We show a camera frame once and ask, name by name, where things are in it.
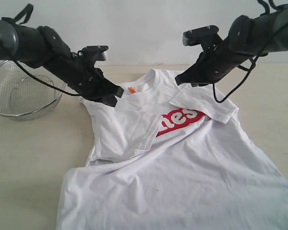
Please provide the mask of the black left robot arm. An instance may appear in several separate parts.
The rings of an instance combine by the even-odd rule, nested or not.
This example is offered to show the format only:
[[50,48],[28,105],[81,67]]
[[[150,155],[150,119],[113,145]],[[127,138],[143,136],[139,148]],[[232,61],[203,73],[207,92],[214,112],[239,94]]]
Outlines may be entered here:
[[95,67],[97,61],[106,59],[107,50],[108,46],[86,46],[72,52],[49,26],[32,28],[0,20],[0,60],[43,67],[84,99],[114,107],[124,90]]

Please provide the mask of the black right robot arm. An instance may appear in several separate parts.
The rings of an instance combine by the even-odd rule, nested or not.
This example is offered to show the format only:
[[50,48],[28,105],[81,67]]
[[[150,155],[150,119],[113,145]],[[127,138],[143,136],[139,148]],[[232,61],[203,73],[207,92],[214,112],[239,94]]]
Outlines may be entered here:
[[205,86],[217,83],[234,68],[256,55],[288,51],[288,4],[270,14],[257,18],[238,17],[228,35],[222,39],[215,25],[205,26],[183,33],[184,46],[201,45],[203,51],[197,61],[176,76],[178,85],[190,83]]

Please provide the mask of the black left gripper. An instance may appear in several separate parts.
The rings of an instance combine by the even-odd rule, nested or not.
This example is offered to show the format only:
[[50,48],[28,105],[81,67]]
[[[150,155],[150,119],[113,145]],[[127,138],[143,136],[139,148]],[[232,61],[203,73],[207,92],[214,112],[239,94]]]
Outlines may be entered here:
[[84,99],[115,107],[124,89],[104,77],[100,68],[95,68],[88,79],[83,79],[74,89]]

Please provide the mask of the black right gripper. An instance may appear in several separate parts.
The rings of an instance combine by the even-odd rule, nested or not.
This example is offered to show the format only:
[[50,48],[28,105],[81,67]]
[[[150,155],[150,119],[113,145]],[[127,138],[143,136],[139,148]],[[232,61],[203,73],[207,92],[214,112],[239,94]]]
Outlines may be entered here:
[[191,67],[175,77],[177,85],[191,83],[203,86],[217,83],[233,69],[233,52],[203,53]]

